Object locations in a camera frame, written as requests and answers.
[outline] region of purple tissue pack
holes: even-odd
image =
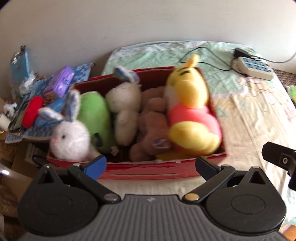
[[[53,99],[62,98],[69,88],[74,77],[74,71],[70,66],[65,66],[54,73],[48,85],[43,91],[44,97],[51,96]]]

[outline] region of green plush toy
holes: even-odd
[[[92,144],[101,153],[117,155],[119,150],[105,99],[96,91],[86,92],[80,96],[80,99],[81,106],[77,120],[89,130]]]

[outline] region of brown plush toy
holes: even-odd
[[[142,92],[142,113],[138,117],[137,143],[130,149],[132,162],[151,161],[156,155],[172,149],[168,138],[168,120],[163,87],[152,88]]]

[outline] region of bunny head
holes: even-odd
[[[39,109],[39,116],[49,121],[58,121],[53,130],[50,150],[58,159],[82,161],[90,149],[88,129],[76,120],[80,108],[80,95],[77,90],[69,91],[64,110],[65,116],[44,107]]]
[[[141,107],[141,89],[138,75],[122,66],[115,67],[113,75],[124,83],[106,94],[105,99],[109,110],[113,113],[119,113],[122,110],[138,112]]]

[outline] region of yellow ear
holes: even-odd
[[[193,54],[191,55],[190,59],[184,64],[184,67],[194,68],[197,65],[199,60],[200,60],[199,55]]]

